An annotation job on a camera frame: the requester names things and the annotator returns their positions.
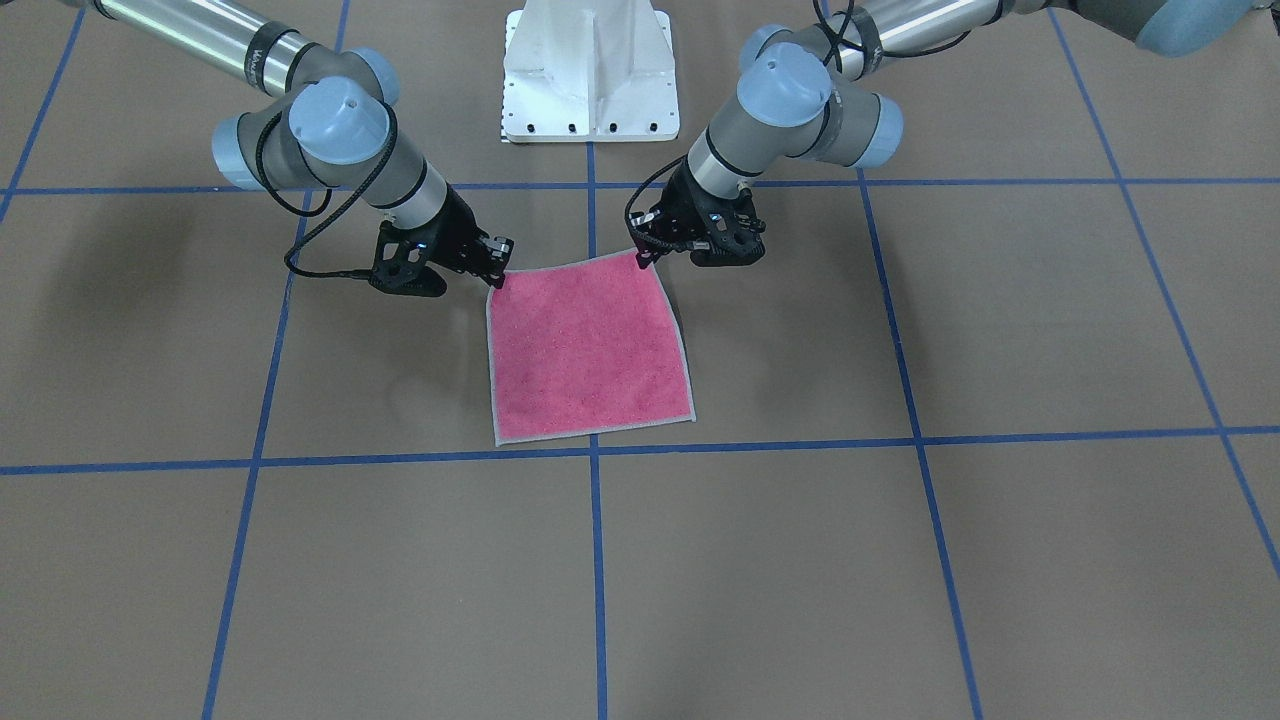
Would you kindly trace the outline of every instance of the silver arm segment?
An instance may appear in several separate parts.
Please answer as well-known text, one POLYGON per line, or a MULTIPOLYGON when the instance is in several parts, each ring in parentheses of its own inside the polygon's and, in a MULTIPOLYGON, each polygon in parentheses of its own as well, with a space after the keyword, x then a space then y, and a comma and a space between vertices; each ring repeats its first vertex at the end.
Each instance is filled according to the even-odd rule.
MULTIPOLYGON (((1257 0, 865 0, 814 26, 758 29, 742 47, 736 92, 694 141, 648 213, 627 223, 641 266, 673 251, 698 265, 764 255, 750 187, 780 158, 876 168, 897 150, 902 114, 854 81, 904 58, 945 50, 1011 13, 1064 8, 1166 56, 1225 33, 1257 0)), ((815 12, 822 15, 818 4, 815 12)))
POLYGON ((434 297, 444 292, 444 281, 426 266, 433 261, 502 286, 513 243, 476 227, 466 202, 397 131, 392 105, 399 81, 375 50, 334 53, 229 0, 61 1, 156 36, 276 97, 265 110, 230 118, 214 132, 214 159, 232 183, 268 188, 282 204, 276 190, 357 187, 381 211, 371 270, 298 270, 292 263, 301 245, 285 259, 292 270, 434 297))

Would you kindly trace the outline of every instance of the grid line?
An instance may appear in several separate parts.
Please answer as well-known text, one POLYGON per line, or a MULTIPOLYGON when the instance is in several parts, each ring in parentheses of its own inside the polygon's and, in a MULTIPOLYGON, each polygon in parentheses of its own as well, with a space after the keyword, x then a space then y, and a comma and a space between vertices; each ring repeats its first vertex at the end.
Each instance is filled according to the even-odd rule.
MULTIPOLYGON (((303 195, 302 209, 311 206, 312 193, 303 195)), ((307 218, 298 218, 294 241, 301 240, 307 231, 307 218)), ((236 543, 232 547, 230 569, 227 573, 227 591, 223 594, 223 609, 218 620, 218 635, 214 641, 214 657, 209 666, 209 685, 205 689, 205 705, 201 720, 212 720, 214 706, 218 702, 218 685, 221 680, 223 659, 227 655, 227 641, 230 634, 232 612, 236 609, 236 591, 239 587, 239 571, 244 560, 244 546, 248 542, 248 524, 253 514, 253 497, 257 493, 257 477, 262 469, 262 448, 266 446, 266 429, 271 420, 271 404, 275 398, 275 382, 280 372, 280 355, 284 351, 284 334, 289 325, 289 302, 293 297, 293 274, 284 279, 284 299, 275 325, 275 343, 271 347, 271 363, 266 373, 266 387, 262 389, 262 406, 259 413, 257 433, 253 438, 253 456, 248 464, 248 478, 244 480, 244 498, 241 503, 239 520, 236 525, 236 543)))
POLYGON ((1071 53, 1071 45, 1066 38, 1066 32, 1062 31, 1062 24, 1057 19, 1057 13, 1053 9, 1050 9, 1048 14, 1050 20, 1053 23, 1053 32, 1057 33, 1059 44, 1062 46, 1062 53, 1065 54, 1066 61, 1071 68, 1071 74, 1075 77, 1075 83, 1080 90, 1080 97, 1084 100, 1084 105, 1089 110, 1089 118, 1093 120, 1093 127, 1098 133, 1098 140, 1102 142, 1102 149, 1106 151, 1107 161, 1111 164, 1111 172, 1115 174, 1115 179, 1121 195, 1124 196, 1125 205, 1129 208, 1129 217, 1133 219, 1134 229, 1138 232, 1138 240, 1142 242, 1143 252, 1147 255, 1147 263, 1151 265, 1151 272, 1156 278, 1156 284, 1160 287, 1160 293, 1165 300, 1165 307, 1167 309, 1169 316, 1172 319, 1174 327, 1178 331, 1178 337, 1181 341, 1183 350, 1187 352, 1187 360, 1190 363, 1192 372, 1196 374, 1196 382, 1199 384, 1201 393, 1204 396, 1204 404, 1213 419, 1213 427, 1222 442, 1222 450, 1226 452, 1226 457, 1231 464, 1231 470, 1235 473, 1236 483, 1240 486, 1240 493, 1244 496, 1244 502, 1249 509, 1249 514, 1253 516, 1253 523, 1257 527, 1258 536, 1261 537, 1262 544, 1271 559, 1271 569, 1275 571, 1276 577, 1280 578, 1280 553, 1276 552, 1275 541, 1271 538, 1271 532, 1267 529, 1266 519, 1262 518, 1262 511, 1253 495, 1253 488, 1249 486, 1249 479, 1244 474, 1244 468, 1240 465, 1240 460, 1235 454, 1235 446, 1231 443, 1231 436, 1226 432, 1225 424, 1222 423, 1222 414, 1217 406, 1217 401, 1213 400, 1213 392, 1210 389, 1208 379, 1204 375, 1203 368, 1201 368, 1199 359, 1196 356, 1196 348, 1192 346, 1190 334, 1187 332, 1187 325, 1183 323, 1181 314, 1178 311, 1178 304, 1174 301, 1174 295, 1169 290, 1169 283, 1165 281, 1165 273, 1160 268, 1156 251, 1152 247, 1151 238, 1147 236, 1147 229, 1143 225, 1142 215, 1138 213, 1137 204, 1134 204, 1133 193, 1129 191, 1129 183, 1125 179, 1124 173, 1120 170, 1120 163, 1116 160, 1111 141, 1107 138, 1106 128, 1102 127, 1102 119, 1093 104, 1093 99, 1089 96, 1089 90, 1084 82, 1084 74, 1080 72, 1080 67, 1075 61, 1075 55, 1071 53))
POLYGON ((929 457, 925 451, 924 433, 920 432, 920 415, 915 405, 915 393, 911 389, 911 374, 906 365, 906 352, 902 348, 902 334, 897 324, 897 311, 893 309, 893 291, 888 278, 888 269, 884 265, 884 252, 881 247, 879 231, 876 225, 876 211, 872 206, 870 190, 865 183, 865 173, 858 170, 859 193, 863 200, 863 210, 867 214, 867 233, 870 237, 872 252, 876 256, 876 274, 879 278, 881 293, 884 300, 884 316, 888 320, 888 331, 893 342, 893 355, 897 359, 897 372, 902 383, 902 398, 906 402, 906 415, 911 423, 911 446, 915 447, 915 457, 920 465, 920 479, 924 483, 924 498, 929 506, 929 521, 933 525, 933 541, 938 551, 938 564, 942 568, 942 580, 946 584, 947 603, 951 607, 951 623, 955 628, 956 646, 960 653, 960 664, 964 670, 965 687, 969 689, 969 706, 974 720, 982 720, 982 696, 978 692, 978 678, 974 674, 973 659, 969 653, 969 635, 964 628, 964 612, 960 607, 960 594, 956 591, 955 574, 951 570, 951 553, 947 550, 947 538, 942 528, 942 514, 938 510, 937 493, 933 489, 933 473, 929 470, 929 457))
MULTIPOLYGON (((1280 436, 1280 425, 1248 425, 1224 428, 1233 437, 1280 436)), ((1030 445, 1061 442, 1107 442, 1130 439, 1178 439, 1196 437, 1217 437, 1217 428, 1165 428, 1146 430, 1097 430, 1064 433, 1010 433, 989 436, 923 436, 920 442, 933 446, 969 445, 1030 445)), ((868 450, 877 447, 913 447, 914 437, 896 438, 851 438, 814 441, 772 441, 772 442, 722 442, 722 443, 671 443, 671 445, 620 445, 603 446, 596 450, 602 457, 632 457, 644 455, 701 455, 701 454, 741 454, 741 452, 804 452, 823 450, 868 450)), ((83 462, 49 465, 4 465, 0 477, 15 475, 69 475, 69 474, 113 474, 113 473, 156 473, 175 470, 219 470, 248 469, 257 462, 260 468, 326 468, 342 465, 403 465, 434 462, 480 462, 485 460, 547 460, 558 457, 589 457, 588 447, 538 448, 538 450, 476 450, 442 452, 401 452, 378 455, 314 455, 230 457, 211 460, 143 460, 120 462, 83 462)))
POLYGON ((207 192, 261 192, 244 190, 233 184, 179 184, 179 186, 140 186, 140 187, 17 187, 13 195, 201 195, 207 192))
POLYGON ((13 169, 13 176, 9 177, 8 190, 0 197, 0 223, 9 214, 9 204, 13 202, 14 191, 22 181, 22 173, 27 170, 27 161, 31 160, 31 151, 36 147, 36 138, 40 137, 40 129, 45 126, 45 117, 49 115, 49 108, 54 104, 54 95, 58 94, 58 86, 63 82, 63 73, 67 70, 67 64, 70 63, 72 51, 76 49, 76 41, 79 38, 81 27, 84 24, 84 8, 81 8, 76 13, 76 20, 67 35, 67 45, 63 46, 63 54, 58 59, 54 78, 49 82, 49 90, 45 91, 45 99, 41 101, 36 119, 31 124, 31 132, 27 133, 27 142, 22 146, 22 155, 18 156, 18 164, 13 169))
MULTIPOLYGON (((596 256, 595 143, 586 143, 586 256, 596 256)), ((609 719, 608 628, 604 605, 604 514, 600 500, 600 434, 588 441, 591 465, 591 559, 595 588, 595 716, 609 719)))

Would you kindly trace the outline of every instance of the blue tape line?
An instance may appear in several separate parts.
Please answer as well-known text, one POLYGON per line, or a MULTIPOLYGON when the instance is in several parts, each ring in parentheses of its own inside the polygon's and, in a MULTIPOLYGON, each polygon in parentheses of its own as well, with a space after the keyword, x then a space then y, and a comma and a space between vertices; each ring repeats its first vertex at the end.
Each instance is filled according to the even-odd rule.
POLYGON ((942 514, 938 510, 938 498, 933 491, 933 473, 929 470, 929 457, 925 452, 924 436, 920 432, 920 415, 916 411, 915 393, 911 391, 911 374, 906 366, 906 354, 902 350, 902 334, 897 324, 897 311, 893 309, 893 292, 888 281, 888 270, 884 265, 884 252, 881 247, 879 231, 876 225, 876 213, 872 208, 870 190, 867 187, 867 176, 858 170, 859 192, 863 197, 863 210, 867 215, 867 231, 872 241, 872 252, 876 255, 876 274, 879 277, 881 292, 884 300, 884 315, 888 319, 890 334, 893 340, 893 354, 897 357, 899 378, 902 383, 902 397, 906 401, 906 415, 911 423, 911 438, 915 446, 915 457, 920 465, 920 478, 924 483, 924 497, 929 505, 929 520, 933 524, 933 541, 938 548, 938 564, 942 566, 942 579, 947 588, 947 603, 951 606, 951 623, 955 626, 956 646, 960 651, 960 662, 964 666, 965 685, 969 688, 969 706, 973 710, 974 720, 982 720, 982 696, 978 692, 978 678, 973 669, 973 659, 969 653, 969 635, 964 628, 964 612, 960 609, 960 593, 956 591, 955 574, 951 570, 951 553, 947 550, 946 533, 942 529, 942 514))
POLYGON ((1124 178, 1125 184, 1280 184, 1280 178, 1124 178))
POLYGON ((95 473, 161 473, 175 470, 243 470, 252 465, 244 460, 161 460, 150 462, 83 462, 65 465, 13 465, 0 468, 0 477, 12 475, 79 475, 95 473))
POLYGON ((244 538, 248 536, 248 518, 253 511, 253 493, 257 491, 257 466, 250 468, 244 483, 244 500, 241 502, 239 523, 236 527, 236 546, 232 550, 232 566, 227 577, 227 591, 223 594, 223 611, 218 618, 218 639, 214 642, 214 660, 209 667, 209 685, 205 688, 205 706, 201 720, 212 720, 214 703, 218 700, 218 682, 223 674, 223 657, 227 652, 227 635, 232 626, 232 609, 236 605, 236 588, 239 584, 241 561, 244 559, 244 538))
POLYGON ((1070 65, 1071 74, 1075 77, 1075 83, 1080 90, 1080 96, 1084 99, 1084 105, 1089 110, 1089 118, 1093 120, 1093 127, 1098 133, 1098 140, 1102 141, 1102 149, 1106 151, 1107 161, 1111 163, 1111 172, 1115 173, 1116 181, 1119 182, 1120 192, 1124 195, 1125 205, 1129 208, 1129 217, 1133 219, 1134 229, 1138 231, 1138 240, 1142 242, 1143 252, 1147 255, 1147 263, 1151 265, 1151 272, 1156 277, 1156 284, 1160 287, 1160 293, 1165 299, 1165 306, 1169 310, 1169 316, 1174 320, 1174 327, 1178 329, 1178 338, 1183 343, 1183 350, 1187 352, 1187 360, 1190 363, 1192 372, 1196 374, 1196 382, 1199 384, 1201 393, 1204 396, 1204 405, 1208 407, 1208 413, 1213 418, 1213 427, 1217 429, 1219 437, 1222 441, 1222 450, 1226 452, 1226 457, 1231 462, 1231 470, 1235 473, 1235 480, 1240 486, 1240 493, 1244 496, 1245 505, 1249 507, 1249 514, 1253 516, 1253 524, 1258 529, 1262 544, 1266 547, 1267 555, 1271 557, 1271 568, 1275 570, 1276 577, 1280 578, 1280 552, 1276 551, 1271 530, 1267 528, 1266 520, 1258 510, 1253 489, 1249 487, 1249 479, 1245 477, 1244 469, 1240 466, 1240 461, 1235 455, 1235 447, 1231 445, 1231 437, 1226 432, 1226 427, 1222 423, 1222 414, 1219 411, 1217 401, 1213 400, 1213 393, 1210 391, 1208 380, 1206 379, 1204 372, 1196 356, 1196 350, 1192 347, 1190 336, 1187 332, 1187 325, 1183 323, 1181 314, 1178 311, 1178 305, 1174 302, 1174 296, 1169 290, 1169 283, 1165 282, 1165 273, 1160 269, 1160 261, 1156 259, 1156 251, 1147 236, 1147 229, 1142 223, 1138 206, 1133 201, 1133 193, 1129 192, 1128 181, 1125 179, 1124 173, 1120 172, 1120 164, 1116 161, 1111 141, 1107 138, 1106 128, 1102 127, 1102 120, 1098 117, 1097 108, 1093 105, 1089 90, 1084 85, 1084 76, 1080 73, 1080 67, 1076 64, 1075 55, 1071 53, 1071 45, 1068 42, 1066 33, 1062 31, 1057 14, 1052 9, 1050 9, 1050 20, 1053 23, 1053 32, 1057 33, 1059 44, 1062 46, 1066 63, 1070 65))
POLYGON ((351 0, 342 0, 342 13, 338 14, 338 33, 333 38, 334 53, 342 53, 347 41, 347 17, 351 15, 351 0))
POLYGON ((694 445, 618 445, 602 447, 600 455, 696 455, 717 452, 794 452, 805 450, 854 450, 870 447, 911 447, 911 438, 819 439, 780 442, 721 442, 694 445))
POLYGON ((1251 425, 1243 428, 1226 428, 1229 436, 1275 436, 1280 434, 1280 425, 1251 425))
POLYGON ((585 182, 457 182, 457 190, 586 190, 585 182))
MULTIPOLYGON (((1280 436, 1280 425, 1252 425, 1225 428, 1230 436, 1280 436)), ((1217 428, 1169 428, 1142 430, 1100 430, 1075 433, 1012 433, 992 436, 940 436, 920 438, 920 443, 932 446, 968 445, 1029 445, 1052 442, 1091 442, 1123 439, 1161 439, 1188 437, 1216 437, 1217 428)), ((914 447, 915 438, 864 438, 864 439, 820 439, 820 441, 777 441, 777 442, 726 442, 690 445, 620 445, 600 447, 600 456, 641 456, 641 455, 701 455, 737 452, 805 452, 820 450, 865 450, 876 447, 914 447)), ((398 465, 431 462, 483 462, 509 460, 547 460, 557 457, 589 457, 586 447, 538 448, 538 450, 492 450, 457 452, 406 452, 388 455, 330 455, 330 456, 282 456, 229 460, 159 460, 142 462, 100 462, 78 465, 10 465, 0 466, 0 477, 5 475, 68 475, 90 473, 151 473, 165 470, 219 470, 260 468, 328 468, 344 465, 398 465)))
POLYGON ((600 510, 600 436, 591 436, 591 557, 595 577, 595 716, 609 719, 608 628, 604 612, 604 521, 600 510))
POLYGON ((758 181, 754 187, 858 187, 858 181, 758 181))
POLYGON ((586 143, 586 256, 595 258, 595 143, 586 143))
MULTIPOLYGON (((302 196, 302 208, 311 206, 312 192, 302 196)), ((298 218, 294 242, 307 231, 307 218, 298 218)), ((248 539, 248 523, 253 514, 253 496, 257 492, 257 475, 262 466, 262 448, 266 446, 266 429, 271 421, 271 404, 275 398, 275 380, 280 373, 280 356, 284 352, 284 334, 289 327, 289 304, 293 297, 293 274, 284 281, 284 297, 275 323, 275 343, 271 346, 271 363, 266 372, 266 387, 262 389, 262 406, 257 418, 257 433, 253 436, 253 457, 250 462, 248 479, 244 482, 244 500, 241 503, 239 524, 236 528, 236 544, 232 548, 230 570, 227 573, 227 592, 223 596, 223 610, 218 620, 218 638, 214 641, 214 659, 209 666, 209 685, 205 689, 205 706, 201 720, 212 720, 214 706, 218 702, 218 684, 221 680, 223 659, 227 655, 227 638, 230 634, 232 612, 236 609, 236 589, 239 587, 241 564, 244 560, 244 543, 248 539)))
POLYGON ((233 184, 191 184, 175 187, 22 187, 14 195, 200 195, 209 192, 265 192, 233 184))
POLYGON ((1112 178, 884 178, 867 179, 868 187, 1001 187, 1057 184, 1115 184, 1112 178))
MULTIPOLYGON (((640 187, 639 182, 596 182, 596 190, 635 190, 640 187)), ((666 181, 654 181, 649 183, 649 187, 655 190, 662 190, 667 187, 666 181)))
POLYGON ((27 142, 22 146, 22 155, 18 156, 18 165, 13 169, 13 176, 9 178, 9 192, 0 199, 0 223, 9 214, 9 204, 13 202, 14 195, 13 191, 17 190, 18 183, 22 181, 22 173, 27 170, 31 151, 36 147, 36 138, 40 137, 45 117, 49 115, 49 106, 54 104, 54 95, 58 92, 59 83, 63 82, 63 73, 67 72, 67 64, 70 63, 72 50, 76 49, 76 40, 79 38, 79 29, 83 24, 84 9, 82 8, 76 13, 76 22, 72 23, 72 31, 67 35, 67 45, 63 46, 63 55, 58 59, 58 69, 54 70, 54 79, 50 81, 49 90, 45 91, 45 100, 40 104, 40 111, 36 113, 36 119, 31 124, 31 132, 27 133, 27 142))
POLYGON ((927 446, 954 445, 1030 445, 1043 442, 1096 442, 1114 439, 1158 439, 1187 437, 1217 437, 1217 428, 1172 428, 1151 430, 1101 430, 1080 433, 1012 433, 996 436, 943 436, 927 437, 927 446))

